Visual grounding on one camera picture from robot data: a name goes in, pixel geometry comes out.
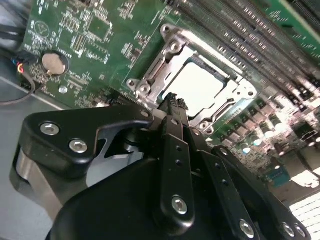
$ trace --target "capacitor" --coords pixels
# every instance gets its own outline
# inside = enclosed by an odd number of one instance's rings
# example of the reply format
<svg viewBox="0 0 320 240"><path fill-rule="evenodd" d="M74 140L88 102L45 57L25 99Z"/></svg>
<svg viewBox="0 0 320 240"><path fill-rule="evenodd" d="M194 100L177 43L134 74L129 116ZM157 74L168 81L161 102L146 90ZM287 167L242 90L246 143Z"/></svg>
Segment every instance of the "capacitor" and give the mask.
<svg viewBox="0 0 320 240"><path fill-rule="evenodd" d="M274 144L274 149L280 157L286 154L286 152L279 143Z"/></svg>
<svg viewBox="0 0 320 240"><path fill-rule="evenodd" d="M268 127L268 126L263 126L261 128L262 132L263 132L263 135L268 139L268 138L271 138L274 133L272 132L272 130Z"/></svg>
<svg viewBox="0 0 320 240"><path fill-rule="evenodd" d="M262 144L262 140L260 139L260 137L258 137L257 135L253 135L251 137L251 141L253 142L253 145L256 147L259 147Z"/></svg>
<svg viewBox="0 0 320 240"><path fill-rule="evenodd" d="M273 156L271 159L271 165L275 170L278 170L281 168L281 164L279 163L279 161Z"/></svg>
<svg viewBox="0 0 320 240"><path fill-rule="evenodd" d="M248 154L251 152L251 148L247 143L241 144L240 148L244 154Z"/></svg>
<svg viewBox="0 0 320 240"><path fill-rule="evenodd" d="M47 51L42 55L42 66L49 76L59 76L69 69L66 56L58 51Z"/></svg>
<svg viewBox="0 0 320 240"><path fill-rule="evenodd" d="M278 132L282 131L285 128L285 124L283 124L281 120L277 117L273 118L271 120L271 123L274 126L274 129Z"/></svg>

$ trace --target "screw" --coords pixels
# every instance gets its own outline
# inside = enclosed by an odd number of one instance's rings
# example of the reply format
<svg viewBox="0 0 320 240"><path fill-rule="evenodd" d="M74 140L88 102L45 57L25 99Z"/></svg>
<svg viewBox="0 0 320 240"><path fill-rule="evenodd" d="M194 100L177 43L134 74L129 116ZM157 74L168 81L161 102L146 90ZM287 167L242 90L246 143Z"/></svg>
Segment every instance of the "screw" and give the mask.
<svg viewBox="0 0 320 240"><path fill-rule="evenodd" d="M172 207L180 215L185 215L188 211L186 202L177 196L172 198Z"/></svg>
<svg viewBox="0 0 320 240"><path fill-rule="evenodd" d="M44 123L40 126L40 130L43 134L54 136L57 135L60 132L60 129L57 125L54 125L52 123Z"/></svg>
<svg viewBox="0 0 320 240"><path fill-rule="evenodd" d="M228 156L228 152L227 152L227 150L225 150L224 148L221 148L220 151L221 151L224 155Z"/></svg>
<svg viewBox="0 0 320 240"><path fill-rule="evenodd" d="M200 132L197 129L192 129L193 133L197 136L200 136Z"/></svg>
<svg viewBox="0 0 320 240"><path fill-rule="evenodd" d="M301 227L299 227L298 224L295 224L294 227L295 227L295 229L297 230L297 232L298 232L302 237L305 238L305 237L307 236L306 233L302 230Z"/></svg>
<svg viewBox="0 0 320 240"><path fill-rule="evenodd" d="M59 87L59 93L66 94L68 92L68 88L66 86Z"/></svg>
<svg viewBox="0 0 320 240"><path fill-rule="evenodd" d="M290 237L294 237L295 236L295 232L293 231L293 229L286 222L282 223L282 227L285 230L285 232L287 234L289 234Z"/></svg>
<svg viewBox="0 0 320 240"><path fill-rule="evenodd" d="M149 117L149 113L147 113L146 111L141 111L141 115L148 118Z"/></svg>
<svg viewBox="0 0 320 240"><path fill-rule="evenodd" d="M87 144L82 140L72 140L69 147L77 154L83 154L88 150Z"/></svg>
<svg viewBox="0 0 320 240"><path fill-rule="evenodd" d="M180 43L177 41L174 41L170 45L170 49L174 54L177 54L181 50Z"/></svg>
<svg viewBox="0 0 320 240"><path fill-rule="evenodd" d="M240 223L239 223L240 229L241 231L249 238L249 239L253 239L255 237L255 231L252 228L252 226L250 226L249 223L247 223L246 220L241 219Z"/></svg>

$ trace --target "cable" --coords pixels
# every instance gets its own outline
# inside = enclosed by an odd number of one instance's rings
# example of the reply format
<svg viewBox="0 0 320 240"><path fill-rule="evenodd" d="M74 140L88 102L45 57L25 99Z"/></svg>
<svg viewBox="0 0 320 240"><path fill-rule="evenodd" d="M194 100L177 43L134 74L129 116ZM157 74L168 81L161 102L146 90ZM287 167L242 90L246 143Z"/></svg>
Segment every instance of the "cable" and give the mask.
<svg viewBox="0 0 320 240"><path fill-rule="evenodd" d="M30 85L31 85L30 92L27 95L25 95L24 97L16 99L16 100L0 101L0 107L22 103L22 102L26 101L27 99L29 99L32 96L32 94L36 91L35 81L32 79L32 77L28 73L26 73L24 71L23 64L18 65L18 72L21 73L22 76L24 76L24 78L30 83Z"/></svg>
<svg viewBox="0 0 320 240"><path fill-rule="evenodd" d="M22 43L24 41L24 36L10 34L10 33L6 33L6 32L0 32L0 39L12 40L12 41L16 41L16 42Z"/></svg>
<svg viewBox="0 0 320 240"><path fill-rule="evenodd" d="M3 33L16 33L16 34L24 35L26 33L26 29L25 28L21 28L21 27L16 27L16 26L9 26L9 25L0 24L0 32L3 32Z"/></svg>

